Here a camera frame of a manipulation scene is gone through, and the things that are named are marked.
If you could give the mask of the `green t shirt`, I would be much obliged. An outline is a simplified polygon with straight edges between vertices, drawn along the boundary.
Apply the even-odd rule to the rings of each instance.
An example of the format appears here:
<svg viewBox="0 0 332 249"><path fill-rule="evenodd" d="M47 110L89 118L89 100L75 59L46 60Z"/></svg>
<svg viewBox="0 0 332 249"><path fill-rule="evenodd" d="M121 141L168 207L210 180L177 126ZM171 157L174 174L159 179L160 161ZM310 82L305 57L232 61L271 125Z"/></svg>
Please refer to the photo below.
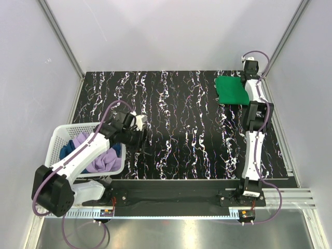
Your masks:
<svg viewBox="0 0 332 249"><path fill-rule="evenodd" d="M250 100L240 77L219 76L215 79L219 104L248 105Z"/></svg>

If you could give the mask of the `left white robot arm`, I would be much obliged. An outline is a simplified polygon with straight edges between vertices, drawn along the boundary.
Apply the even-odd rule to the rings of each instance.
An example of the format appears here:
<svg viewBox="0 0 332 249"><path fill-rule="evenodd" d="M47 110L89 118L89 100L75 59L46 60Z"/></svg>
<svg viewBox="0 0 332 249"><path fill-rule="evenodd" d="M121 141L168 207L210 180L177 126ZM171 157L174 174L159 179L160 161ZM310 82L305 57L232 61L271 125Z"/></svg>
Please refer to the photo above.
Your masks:
<svg viewBox="0 0 332 249"><path fill-rule="evenodd" d="M32 190L32 209L35 215L41 206L46 214L56 217L65 215L73 206L87 201L107 205L112 193L98 181L76 184L81 172L102 153L115 144L122 144L137 153L145 153L148 130L145 126L146 115L133 113L118 114L108 122L101 121L89 137L72 153L59 162L37 168Z"/></svg>

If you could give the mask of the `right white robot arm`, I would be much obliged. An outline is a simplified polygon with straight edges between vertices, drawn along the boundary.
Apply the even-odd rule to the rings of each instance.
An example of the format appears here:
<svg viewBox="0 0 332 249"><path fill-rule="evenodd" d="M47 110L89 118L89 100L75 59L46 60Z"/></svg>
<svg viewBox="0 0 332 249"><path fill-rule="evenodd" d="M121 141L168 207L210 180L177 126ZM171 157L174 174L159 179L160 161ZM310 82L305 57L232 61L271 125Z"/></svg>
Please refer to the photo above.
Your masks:
<svg viewBox="0 0 332 249"><path fill-rule="evenodd" d="M258 61L253 57L243 57L242 63L241 83L248 94L249 104L243 119L246 136L245 164L239 190L235 195L237 203L245 206L262 195L261 152L274 105L268 102L263 93Z"/></svg>

